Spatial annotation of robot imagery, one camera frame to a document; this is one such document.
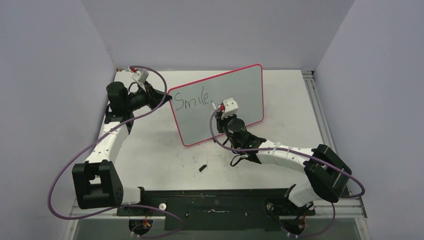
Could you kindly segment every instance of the whiteboard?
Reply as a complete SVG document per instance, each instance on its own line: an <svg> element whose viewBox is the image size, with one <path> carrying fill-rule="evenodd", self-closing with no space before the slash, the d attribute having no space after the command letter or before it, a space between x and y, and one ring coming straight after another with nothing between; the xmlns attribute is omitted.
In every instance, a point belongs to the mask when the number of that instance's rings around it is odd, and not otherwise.
<svg viewBox="0 0 424 240"><path fill-rule="evenodd" d="M238 104L237 116L246 125L264 119L262 66L254 64L240 69L171 88L168 94L182 144L189 147L211 139L209 120L215 103L233 98ZM215 134L216 121L213 120Z"/></svg>

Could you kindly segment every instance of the tabletop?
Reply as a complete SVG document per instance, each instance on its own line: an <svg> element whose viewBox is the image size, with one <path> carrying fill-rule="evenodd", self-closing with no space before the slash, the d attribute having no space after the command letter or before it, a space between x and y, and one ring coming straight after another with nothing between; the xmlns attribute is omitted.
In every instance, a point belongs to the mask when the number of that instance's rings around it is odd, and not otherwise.
<svg viewBox="0 0 424 240"><path fill-rule="evenodd" d="M168 89L225 71L161 71ZM131 72L117 72L114 81L130 85ZM150 72L147 81L163 91L160 78ZM313 148L322 143L320 130L300 70L264 70L264 119L248 131L283 145ZM134 112L139 116L150 109ZM221 142L225 136L218 138ZM212 140L191 147L181 143L169 103L138 119L116 158L115 168L125 186L146 190L223 190L288 188L307 182L297 171L247 160L236 167L234 154Z"/></svg>

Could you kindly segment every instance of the wall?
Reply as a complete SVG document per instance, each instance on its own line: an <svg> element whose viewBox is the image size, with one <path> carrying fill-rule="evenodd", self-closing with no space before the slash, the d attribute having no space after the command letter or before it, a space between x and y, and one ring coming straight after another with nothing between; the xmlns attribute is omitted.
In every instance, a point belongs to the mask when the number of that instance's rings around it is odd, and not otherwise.
<svg viewBox="0 0 424 240"><path fill-rule="evenodd" d="M0 239L62 239L47 193L96 138L114 74L80 1L0 1ZM53 206L68 215L74 199L68 171Z"/></svg>
<svg viewBox="0 0 424 240"><path fill-rule="evenodd" d="M113 61L314 70L354 0L82 0Z"/></svg>
<svg viewBox="0 0 424 240"><path fill-rule="evenodd" d="M316 72L373 240L423 239L424 1L356 0Z"/></svg>

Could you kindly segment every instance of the red whiteboard frame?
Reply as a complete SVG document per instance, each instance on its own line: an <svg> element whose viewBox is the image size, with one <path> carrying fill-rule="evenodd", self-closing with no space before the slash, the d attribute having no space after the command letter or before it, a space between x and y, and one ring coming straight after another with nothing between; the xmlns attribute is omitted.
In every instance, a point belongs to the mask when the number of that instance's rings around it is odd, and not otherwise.
<svg viewBox="0 0 424 240"><path fill-rule="evenodd" d="M203 81L206 81L206 80L209 80L209 79L213 79L213 78L216 78L216 77L219 77L219 76L222 76L222 75L226 75L226 74L234 73L234 72L237 72L237 71L240 71L240 70L243 70L243 69L248 69L248 68L255 67L255 66L259 66L259 67L260 67L260 78L261 78L261 79L260 79L260 84L261 84L261 88L262 88L262 119L261 119L261 120L259 120L259 121L256 121L256 122L253 122L253 123L250 123L250 124L246 125L246 127L248 127L248 126L251 126L251 125L253 125L253 124L257 124L257 123L262 122L262 120L264 120L264 117L265 117L265 110L264 110L264 74L263 74L264 69L262 68L262 65L261 65L261 64L259 64L259 63L253 64L253 65L249 65L249 66L245 66L245 67L238 68L238 69L234 69L234 70L231 70L231 71L223 72L223 73L221 73L221 74L217 74L217 75L214 75L214 76L210 76L210 77L207 77L207 78L203 78L203 79L200 79L200 80L197 80L197 81L189 82L189 83L183 84L183 85L181 85L181 86L173 87L173 88L171 88L171 89L169 89L169 90L168 90L167 94L170 94L170 92L171 92L172 90L175 90L175 89L179 89L179 88L182 88L182 87L185 87L185 86L188 86L188 85L196 84L196 83L199 83L199 82L203 82ZM206 141L208 141L208 140L211 140L211 139L212 139L212 136L211 136L210 138L207 138L207 139L205 139L205 140L202 140L202 141L198 141L198 142L192 143L192 144L190 144L190 145L186 145L186 144L184 144L183 136L181 136L180 127L178 126L177 117L175 116L175 112L174 112L174 108L173 108L173 106L172 106L172 102L171 102L171 101L169 101L169 104L170 104L170 106L171 106L172 115L173 115L173 118L174 118L174 120L175 120L176 128L178 129L178 134L179 134L179 138L181 139L181 143L182 143L182 145L184 145L185 147L190 147L190 146L193 146L193 145L196 145L196 144L200 144L200 143L203 143L203 142L206 142Z"/></svg>

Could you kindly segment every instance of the round knob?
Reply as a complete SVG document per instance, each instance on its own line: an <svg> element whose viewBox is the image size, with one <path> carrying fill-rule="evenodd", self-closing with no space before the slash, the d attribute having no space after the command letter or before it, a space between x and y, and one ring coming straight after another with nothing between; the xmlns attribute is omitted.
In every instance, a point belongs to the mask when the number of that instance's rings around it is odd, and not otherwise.
<svg viewBox="0 0 424 240"><path fill-rule="evenodd" d="M232 138L241 138L246 133L246 125L240 118L233 119L228 123L228 132Z"/></svg>

